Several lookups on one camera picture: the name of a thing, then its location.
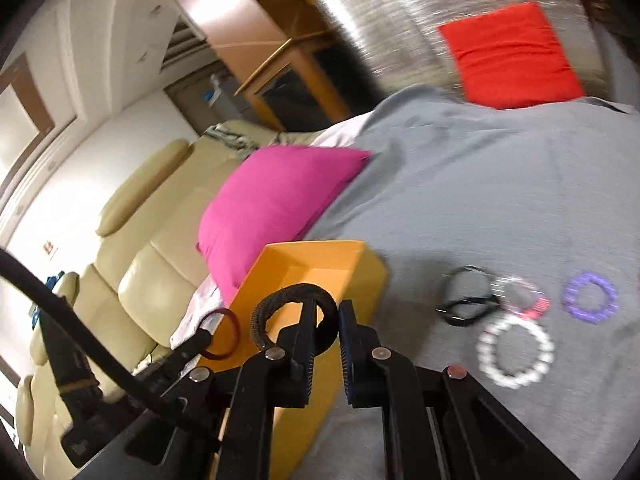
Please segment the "dark brown scrunchie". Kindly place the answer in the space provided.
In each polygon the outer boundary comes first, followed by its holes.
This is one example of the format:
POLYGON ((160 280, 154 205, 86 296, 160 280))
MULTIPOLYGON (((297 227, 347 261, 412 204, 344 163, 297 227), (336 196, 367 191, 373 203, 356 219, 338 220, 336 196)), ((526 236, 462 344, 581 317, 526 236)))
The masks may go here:
POLYGON ((303 304, 310 300, 323 313, 322 321, 314 328, 314 354, 320 356, 328 350, 338 332, 338 309, 333 297, 322 287, 300 283, 283 287, 264 298, 250 318, 250 339, 259 351, 276 344, 267 334, 268 320, 286 304, 303 304))

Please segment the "beige leather sofa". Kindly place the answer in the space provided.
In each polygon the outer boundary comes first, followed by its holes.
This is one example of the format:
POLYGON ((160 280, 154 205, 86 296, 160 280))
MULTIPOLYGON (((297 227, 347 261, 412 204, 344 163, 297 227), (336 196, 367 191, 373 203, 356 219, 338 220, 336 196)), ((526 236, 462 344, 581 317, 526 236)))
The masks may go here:
MULTIPOLYGON (((230 120, 258 146, 311 144, 320 133, 274 132, 230 120)), ((208 271, 196 250, 201 216, 241 155, 221 140, 175 140, 149 157, 120 185, 100 214, 96 256, 79 274, 62 278, 62 292, 81 321, 127 370, 168 351, 192 295, 208 271)), ((29 345, 32 372, 17 390, 16 429, 26 462, 39 479, 70 479, 77 468, 60 439, 70 415, 55 388, 37 327, 29 345)))

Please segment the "pink pillow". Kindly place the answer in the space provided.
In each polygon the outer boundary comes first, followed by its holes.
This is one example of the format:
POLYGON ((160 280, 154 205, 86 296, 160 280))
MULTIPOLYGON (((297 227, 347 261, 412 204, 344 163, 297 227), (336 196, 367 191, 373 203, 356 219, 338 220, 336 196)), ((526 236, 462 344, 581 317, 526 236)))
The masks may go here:
POLYGON ((230 306, 265 246, 297 242, 366 168, 358 148, 260 148, 241 162, 202 214, 196 247, 230 306))

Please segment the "grey bed sheet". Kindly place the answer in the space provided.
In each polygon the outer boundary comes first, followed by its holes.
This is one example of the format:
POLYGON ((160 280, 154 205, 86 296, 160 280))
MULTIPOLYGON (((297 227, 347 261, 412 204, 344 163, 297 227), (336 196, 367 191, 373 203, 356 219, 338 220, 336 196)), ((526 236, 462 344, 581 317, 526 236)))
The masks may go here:
POLYGON ((382 258, 382 343, 482 378, 484 325, 436 314, 440 280, 481 266, 532 282, 551 304, 550 370, 485 387, 576 476, 613 478, 639 439, 638 112, 596 98, 493 110, 419 86, 383 101, 355 144, 371 161, 309 237, 382 258))

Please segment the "pink undersheet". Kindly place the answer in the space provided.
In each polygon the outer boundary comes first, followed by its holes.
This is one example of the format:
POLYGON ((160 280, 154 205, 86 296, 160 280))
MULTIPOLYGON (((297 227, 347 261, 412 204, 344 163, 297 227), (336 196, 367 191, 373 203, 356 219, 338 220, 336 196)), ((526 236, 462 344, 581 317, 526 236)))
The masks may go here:
MULTIPOLYGON (((206 136, 220 142, 226 148, 230 148, 233 155, 244 162, 248 156, 260 148, 270 146, 305 145, 313 148, 355 148, 355 141, 360 135, 366 115, 359 115, 352 119, 339 122, 321 132, 311 133, 286 133, 273 132, 262 127, 247 125, 243 132, 239 132, 224 124, 214 125, 206 129, 206 136)), ((208 274, 203 283, 194 292, 186 314, 169 342, 172 348, 191 337, 200 324, 213 327, 218 311, 226 308, 221 299, 220 291, 208 274)))

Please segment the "wooden cabinet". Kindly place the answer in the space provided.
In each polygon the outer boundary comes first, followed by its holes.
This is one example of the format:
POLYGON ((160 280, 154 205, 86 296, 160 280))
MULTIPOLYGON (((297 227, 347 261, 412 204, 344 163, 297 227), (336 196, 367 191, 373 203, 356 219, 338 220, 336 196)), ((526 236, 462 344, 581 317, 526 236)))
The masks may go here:
POLYGON ((175 0, 228 67, 260 122, 283 130, 262 90, 290 68, 332 124, 352 116, 314 57, 334 43, 332 32, 304 0, 175 0))

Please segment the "silver foil headboard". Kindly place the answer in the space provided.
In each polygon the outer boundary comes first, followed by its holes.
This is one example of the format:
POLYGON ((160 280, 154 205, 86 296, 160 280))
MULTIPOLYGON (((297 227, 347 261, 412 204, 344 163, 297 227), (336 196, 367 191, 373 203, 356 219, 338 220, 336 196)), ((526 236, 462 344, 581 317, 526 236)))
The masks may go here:
POLYGON ((509 4, 535 1, 590 96, 608 95, 608 76, 580 0, 317 0, 316 6, 383 96, 412 84, 462 91, 439 26, 509 4))

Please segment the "red cushion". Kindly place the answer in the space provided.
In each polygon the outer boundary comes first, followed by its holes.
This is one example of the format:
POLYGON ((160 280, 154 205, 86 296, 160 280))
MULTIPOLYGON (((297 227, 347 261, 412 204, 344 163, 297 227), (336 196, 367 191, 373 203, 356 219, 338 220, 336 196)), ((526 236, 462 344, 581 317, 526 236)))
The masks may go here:
POLYGON ((469 102, 510 110, 585 95, 536 2, 511 4, 438 28, 469 102))

